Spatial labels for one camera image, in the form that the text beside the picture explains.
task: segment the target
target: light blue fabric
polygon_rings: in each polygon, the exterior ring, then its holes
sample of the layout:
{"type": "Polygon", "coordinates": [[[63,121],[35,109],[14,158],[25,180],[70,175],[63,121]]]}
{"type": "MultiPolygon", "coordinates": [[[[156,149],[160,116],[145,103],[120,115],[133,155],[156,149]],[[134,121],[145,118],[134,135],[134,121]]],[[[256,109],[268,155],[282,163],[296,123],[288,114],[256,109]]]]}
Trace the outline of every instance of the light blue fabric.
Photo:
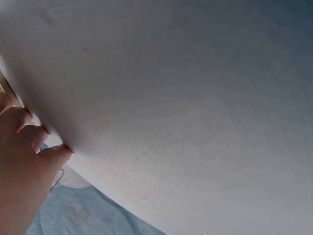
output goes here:
{"type": "Polygon", "coordinates": [[[27,235],[163,235],[95,187],[61,184],[49,194],[27,235]]]}

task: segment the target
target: hand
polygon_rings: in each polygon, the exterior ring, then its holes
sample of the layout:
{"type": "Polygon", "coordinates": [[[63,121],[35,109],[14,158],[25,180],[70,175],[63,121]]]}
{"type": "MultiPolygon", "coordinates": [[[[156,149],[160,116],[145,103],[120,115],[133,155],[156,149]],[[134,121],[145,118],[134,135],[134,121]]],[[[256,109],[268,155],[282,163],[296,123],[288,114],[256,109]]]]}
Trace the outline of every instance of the hand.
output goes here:
{"type": "Polygon", "coordinates": [[[24,108],[10,108],[0,93],[0,234],[22,235],[49,194],[53,179],[71,157],[64,144],[36,153],[48,137],[24,108]]]}

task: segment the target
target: curved white surface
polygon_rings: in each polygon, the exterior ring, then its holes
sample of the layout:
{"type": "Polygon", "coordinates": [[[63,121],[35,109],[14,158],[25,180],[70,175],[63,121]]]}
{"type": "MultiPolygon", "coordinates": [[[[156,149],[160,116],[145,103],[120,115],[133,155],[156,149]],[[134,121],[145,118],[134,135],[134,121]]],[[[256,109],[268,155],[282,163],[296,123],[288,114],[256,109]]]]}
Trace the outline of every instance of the curved white surface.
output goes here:
{"type": "Polygon", "coordinates": [[[310,1],[0,0],[1,68],[69,165],[165,233],[311,235],[312,15],[310,1]]]}

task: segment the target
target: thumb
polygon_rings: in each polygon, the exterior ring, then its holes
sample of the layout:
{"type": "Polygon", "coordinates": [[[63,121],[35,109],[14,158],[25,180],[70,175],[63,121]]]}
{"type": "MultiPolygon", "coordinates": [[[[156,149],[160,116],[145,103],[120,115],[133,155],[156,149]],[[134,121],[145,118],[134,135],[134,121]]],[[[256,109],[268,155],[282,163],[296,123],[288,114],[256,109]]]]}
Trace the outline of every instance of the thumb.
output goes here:
{"type": "Polygon", "coordinates": [[[65,144],[61,144],[59,146],[46,148],[39,152],[38,155],[46,161],[48,169],[54,177],[61,167],[70,159],[72,151],[65,144]]]}

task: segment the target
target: textured fabric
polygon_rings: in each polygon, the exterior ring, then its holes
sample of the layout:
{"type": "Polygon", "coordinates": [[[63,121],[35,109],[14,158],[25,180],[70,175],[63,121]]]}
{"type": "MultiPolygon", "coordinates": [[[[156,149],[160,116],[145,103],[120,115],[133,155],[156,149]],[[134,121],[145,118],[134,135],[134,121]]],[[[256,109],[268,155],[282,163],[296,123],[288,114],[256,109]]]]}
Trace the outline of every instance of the textured fabric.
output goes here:
{"type": "Polygon", "coordinates": [[[93,186],[58,184],[26,235],[164,235],[93,186]]]}
{"type": "Polygon", "coordinates": [[[70,166],[163,232],[311,235],[312,15],[309,0],[0,0],[1,70],[70,166]]]}

